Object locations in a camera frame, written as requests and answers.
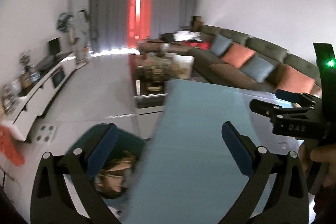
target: blue tabletop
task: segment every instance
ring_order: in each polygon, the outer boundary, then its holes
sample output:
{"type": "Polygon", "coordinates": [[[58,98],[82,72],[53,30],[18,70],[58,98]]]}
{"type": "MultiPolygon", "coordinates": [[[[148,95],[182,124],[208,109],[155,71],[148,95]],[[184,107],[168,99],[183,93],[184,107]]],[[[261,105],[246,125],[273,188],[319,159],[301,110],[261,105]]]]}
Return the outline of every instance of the blue tabletop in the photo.
{"type": "MultiPolygon", "coordinates": [[[[283,107],[273,94],[187,80],[169,82],[169,96],[130,190],[126,224],[216,224],[246,185],[221,137],[230,121],[256,146],[287,154],[294,138],[272,134],[267,117],[252,113],[249,102],[262,99],[283,107]]],[[[272,186],[266,187],[260,213],[272,186]]]]}

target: gray curtain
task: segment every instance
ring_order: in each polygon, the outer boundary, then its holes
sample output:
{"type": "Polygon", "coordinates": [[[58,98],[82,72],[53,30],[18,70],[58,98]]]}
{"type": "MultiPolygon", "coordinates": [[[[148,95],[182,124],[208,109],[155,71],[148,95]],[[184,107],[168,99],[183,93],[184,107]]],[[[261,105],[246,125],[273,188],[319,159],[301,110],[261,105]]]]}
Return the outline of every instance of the gray curtain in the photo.
{"type": "Polygon", "coordinates": [[[190,26],[197,0],[152,0],[151,38],[190,26]]]}
{"type": "Polygon", "coordinates": [[[91,0],[93,52],[127,47],[128,0],[91,0]]]}

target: tiled floor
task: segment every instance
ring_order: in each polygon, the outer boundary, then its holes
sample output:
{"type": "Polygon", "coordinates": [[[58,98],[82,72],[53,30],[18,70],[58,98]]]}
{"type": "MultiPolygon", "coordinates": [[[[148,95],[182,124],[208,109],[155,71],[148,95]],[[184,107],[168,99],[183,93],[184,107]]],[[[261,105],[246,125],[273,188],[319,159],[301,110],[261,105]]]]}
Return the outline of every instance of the tiled floor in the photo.
{"type": "MultiPolygon", "coordinates": [[[[127,55],[101,56],[77,70],[59,93],[44,119],[37,119],[31,130],[45,123],[58,129],[49,144],[21,143],[19,151],[25,156],[22,167],[11,166],[9,173],[15,182],[6,180],[5,192],[18,212],[30,223],[30,198],[36,169],[44,152],[62,155],[90,127],[113,122],[117,127],[138,135],[127,55]]],[[[72,193],[79,213],[87,215],[79,198],[72,193]]]]}

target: white wall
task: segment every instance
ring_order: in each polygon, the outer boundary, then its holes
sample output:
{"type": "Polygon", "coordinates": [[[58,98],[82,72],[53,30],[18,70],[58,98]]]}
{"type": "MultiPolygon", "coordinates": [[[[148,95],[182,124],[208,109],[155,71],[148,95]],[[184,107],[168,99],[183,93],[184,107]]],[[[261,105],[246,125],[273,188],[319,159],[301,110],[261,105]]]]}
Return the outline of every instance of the white wall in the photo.
{"type": "Polygon", "coordinates": [[[32,64],[48,53],[47,42],[61,37],[68,51],[67,36],[56,30],[60,13],[69,11],[69,0],[0,0],[0,89],[20,75],[19,56],[31,50],[32,64]]]}
{"type": "Polygon", "coordinates": [[[199,0],[206,25],[250,34],[315,63],[313,42],[336,50],[336,0],[199,0]]]}

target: green light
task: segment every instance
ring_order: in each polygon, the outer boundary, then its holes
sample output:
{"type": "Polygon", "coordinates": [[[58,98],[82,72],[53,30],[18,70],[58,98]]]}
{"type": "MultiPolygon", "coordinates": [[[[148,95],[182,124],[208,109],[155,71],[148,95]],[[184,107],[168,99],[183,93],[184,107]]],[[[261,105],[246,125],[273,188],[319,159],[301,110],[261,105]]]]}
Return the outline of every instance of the green light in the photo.
{"type": "Polygon", "coordinates": [[[327,65],[329,67],[333,67],[333,66],[335,66],[335,61],[334,60],[330,60],[330,61],[327,62],[327,65]]]}

